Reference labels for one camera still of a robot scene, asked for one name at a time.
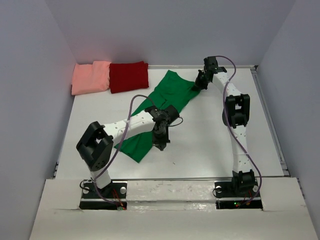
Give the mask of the green t shirt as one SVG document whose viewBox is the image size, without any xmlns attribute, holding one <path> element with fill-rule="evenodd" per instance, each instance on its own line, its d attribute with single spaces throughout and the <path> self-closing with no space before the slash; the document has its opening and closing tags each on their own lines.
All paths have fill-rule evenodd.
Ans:
<svg viewBox="0 0 320 240">
<path fill-rule="evenodd" d="M 192 90 L 194 83 L 181 78 L 174 71 L 167 71 L 160 83 L 148 95 L 151 100 L 145 99 L 132 115 L 136 115 L 152 104 L 159 109 L 172 105 L 180 113 L 183 108 L 195 98 L 200 91 Z M 152 133 L 143 132 L 123 141 L 120 151 L 139 163 L 151 150 Z"/>
</svg>

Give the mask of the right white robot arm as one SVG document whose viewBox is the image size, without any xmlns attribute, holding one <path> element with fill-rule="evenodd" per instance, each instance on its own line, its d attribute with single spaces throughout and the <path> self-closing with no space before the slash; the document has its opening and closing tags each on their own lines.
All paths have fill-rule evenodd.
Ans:
<svg viewBox="0 0 320 240">
<path fill-rule="evenodd" d="M 204 66 L 198 71 L 193 90 L 206 90 L 210 83 L 214 84 L 222 94 L 222 121 L 227 127 L 233 155 L 232 178 L 230 181 L 215 183 L 212 191 L 218 198 L 244 198 L 253 200 L 259 191 L 256 176 L 261 176 L 256 164 L 248 152 L 247 125 L 250 120 L 251 98 L 242 93 L 231 83 L 237 68 L 228 77 L 227 70 L 219 66 L 217 56 L 204 58 Z"/>
</svg>

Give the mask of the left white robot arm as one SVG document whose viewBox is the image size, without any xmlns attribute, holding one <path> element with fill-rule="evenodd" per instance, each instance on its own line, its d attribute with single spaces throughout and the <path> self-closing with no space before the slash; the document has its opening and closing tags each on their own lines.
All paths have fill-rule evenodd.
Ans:
<svg viewBox="0 0 320 240">
<path fill-rule="evenodd" d="M 128 138 L 151 134 L 151 145 L 163 151 L 169 140 L 169 126 L 180 117 L 173 105 L 165 109 L 148 107 L 128 119 L 109 124 L 92 122 L 76 144 L 76 150 L 86 163 L 93 191 L 104 198 L 110 194 L 112 180 L 107 170 L 114 146 L 122 146 Z"/>
</svg>

